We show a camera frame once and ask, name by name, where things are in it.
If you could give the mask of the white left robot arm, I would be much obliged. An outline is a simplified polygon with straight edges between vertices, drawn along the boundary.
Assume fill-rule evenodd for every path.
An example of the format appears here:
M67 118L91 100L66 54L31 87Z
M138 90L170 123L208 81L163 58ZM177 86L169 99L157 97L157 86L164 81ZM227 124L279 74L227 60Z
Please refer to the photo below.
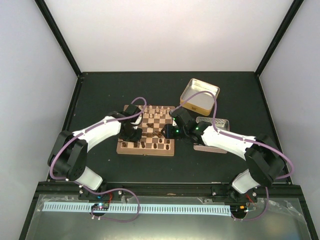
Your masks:
M95 199L103 199L108 188L102 184L103 178L87 166L88 152L117 135L129 142L140 140L142 131L136 127L136 122L143 111L129 104L124 111L113 111L87 128L60 132L48 159L50 177L75 182L88 188Z

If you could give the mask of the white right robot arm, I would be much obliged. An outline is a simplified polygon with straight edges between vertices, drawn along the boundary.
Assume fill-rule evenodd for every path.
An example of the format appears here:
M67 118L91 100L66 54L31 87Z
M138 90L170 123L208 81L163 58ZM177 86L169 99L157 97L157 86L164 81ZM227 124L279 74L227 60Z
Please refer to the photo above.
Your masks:
M230 201L240 201L249 190L271 187L285 167L285 158L267 135L245 136L216 127L214 122L197 122L184 108L169 111L172 123L161 130L166 139L185 139L193 145L220 148L240 157L247 169L226 188Z

